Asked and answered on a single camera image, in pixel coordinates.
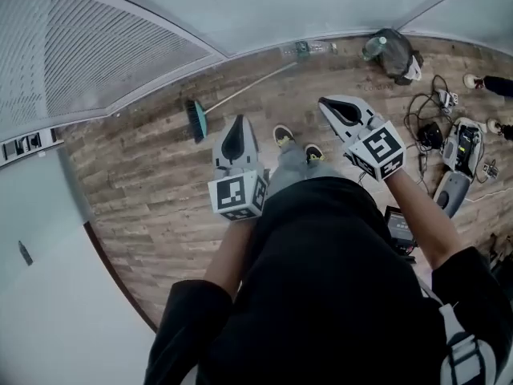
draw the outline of black bag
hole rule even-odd
[[[407,79],[405,75],[410,69],[413,57],[417,60],[418,66],[422,68],[424,59],[419,51],[411,46],[410,41],[394,29],[381,29],[372,37],[385,37],[386,45],[382,53],[374,60],[385,71],[386,75],[399,86],[408,86],[413,80]]]

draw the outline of electronic device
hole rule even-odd
[[[386,206],[385,211],[385,222],[392,241],[394,242],[394,248],[396,252],[404,257],[407,257],[408,261],[415,262],[414,257],[410,254],[414,250],[417,243],[415,242],[414,236],[406,223],[401,210],[395,207]]]
[[[450,169],[438,185],[433,199],[452,218],[465,200],[481,156],[486,124],[461,117],[451,126],[442,152],[443,163]]]
[[[0,167],[62,142],[57,139],[54,128],[44,128],[0,142]]]
[[[417,138],[424,147],[430,147],[436,150],[442,148],[442,132],[435,122],[420,127],[418,129]]]
[[[447,116],[452,114],[454,106],[458,104],[458,95],[456,93],[447,92],[440,88],[436,89],[442,112]]]
[[[496,180],[499,174],[499,169],[495,167],[495,160],[491,164],[485,163],[483,165],[483,172],[486,174],[488,178],[493,178],[494,180]]]
[[[418,172],[420,172],[420,175],[422,176],[424,172],[426,172],[427,169],[427,154],[424,152],[421,152],[418,154]]]

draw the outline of charger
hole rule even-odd
[[[435,122],[426,124],[418,129],[418,141],[424,147],[439,150],[443,145],[443,136],[440,127]]]

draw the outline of broom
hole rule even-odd
[[[201,107],[201,104],[198,103],[195,100],[187,99],[185,100],[185,111],[187,112],[187,117],[189,119],[189,127],[191,129],[192,134],[194,135],[194,141],[196,143],[199,143],[203,138],[207,136],[207,118],[206,115],[214,110],[215,108],[218,108],[220,105],[226,103],[233,97],[236,97],[240,93],[243,93],[244,91],[250,89],[253,86],[256,86],[258,83],[261,83],[262,81],[268,79],[269,77],[273,77],[274,75],[281,73],[282,71],[288,70],[290,67],[295,66],[297,63],[293,62],[290,64],[287,64],[286,66],[279,68],[276,71],[273,71],[270,74],[265,75],[261,79],[258,79],[257,81],[254,81],[253,83],[249,84],[248,86],[241,88],[239,91],[234,92],[232,95],[229,95],[225,99],[222,99],[219,103],[213,105],[208,110],[205,110]]]

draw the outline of gray pants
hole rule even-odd
[[[344,178],[325,161],[313,160],[307,163],[305,151],[296,143],[286,144],[278,156],[278,168],[271,177],[267,198],[299,181],[321,176]]]

